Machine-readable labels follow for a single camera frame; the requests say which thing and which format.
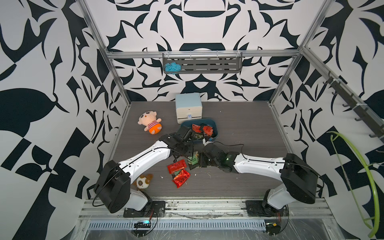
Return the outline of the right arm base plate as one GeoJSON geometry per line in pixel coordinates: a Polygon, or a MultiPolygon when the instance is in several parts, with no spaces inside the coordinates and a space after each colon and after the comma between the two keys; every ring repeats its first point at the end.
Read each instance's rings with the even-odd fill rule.
{"type": "Polygon", "coordinates": [[[285,217],[288,216],[288,208],[284,206],[281,209],[275,209],[266,201],[245,201],[247,214],[250,217],[285,217]]]}

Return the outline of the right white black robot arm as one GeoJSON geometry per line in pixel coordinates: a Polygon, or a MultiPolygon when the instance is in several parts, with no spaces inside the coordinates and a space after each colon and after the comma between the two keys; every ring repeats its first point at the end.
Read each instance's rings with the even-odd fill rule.
{"type": "Polygon", "coordinates": [[[319,174],[295,154],[284,158],[262,158],[239,152],[224,152],[214,143],[203,147],[203,159],[226,173],[255,174],[273,178],[282,184],[267,190],[257,210],[271,216],[288,204],[299,201],[314,204],[319,174]]]}

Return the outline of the red label dahongpao tea bag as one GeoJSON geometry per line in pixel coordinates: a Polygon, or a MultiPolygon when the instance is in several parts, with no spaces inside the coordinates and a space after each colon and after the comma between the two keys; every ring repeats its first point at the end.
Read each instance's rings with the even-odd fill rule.
{"type": "Polygon", "coordinates": [[[214,128],[211,126],[203,126],[203,133],[205,137],[212,137],[214,134],[214,128]]]}

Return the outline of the yellow oolong tea bag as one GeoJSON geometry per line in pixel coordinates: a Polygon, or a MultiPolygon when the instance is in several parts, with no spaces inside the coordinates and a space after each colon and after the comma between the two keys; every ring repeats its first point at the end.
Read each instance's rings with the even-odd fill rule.
{"type": "Polygon", "coordinates": [[[190,165],[197,165],[200,162],[200,153],[198,151],[193,152],[192,157],[189,159],[190,165]]]}

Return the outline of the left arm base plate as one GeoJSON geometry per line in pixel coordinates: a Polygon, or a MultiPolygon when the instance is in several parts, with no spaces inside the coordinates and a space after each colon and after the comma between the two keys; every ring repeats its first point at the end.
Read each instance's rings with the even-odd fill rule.
{"type": "Polygon", "coordinates": [[[125,208],[123,216],[124,218],[149,218],[150,216],[153,217],[157,214],[158,217],[163,217],[165,210],[165,201],[149,201],[140,211],[125,208]]]}

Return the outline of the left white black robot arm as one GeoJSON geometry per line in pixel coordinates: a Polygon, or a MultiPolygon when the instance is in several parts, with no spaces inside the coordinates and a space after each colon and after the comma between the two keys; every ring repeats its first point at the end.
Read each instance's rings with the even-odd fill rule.
{"type": "Polygon", "coordinates": [[[191,128],[181,126],[177,132],[161,136],[134,157],[119,163],[107,162],[94,187],[95,197],[102,201],[111,214],[123,208],[143,210],[150,198],[145,193],[131,189],[131,185],[145,171],[170,156],[190,156],[193,153],[191,134],[191,128]]]}

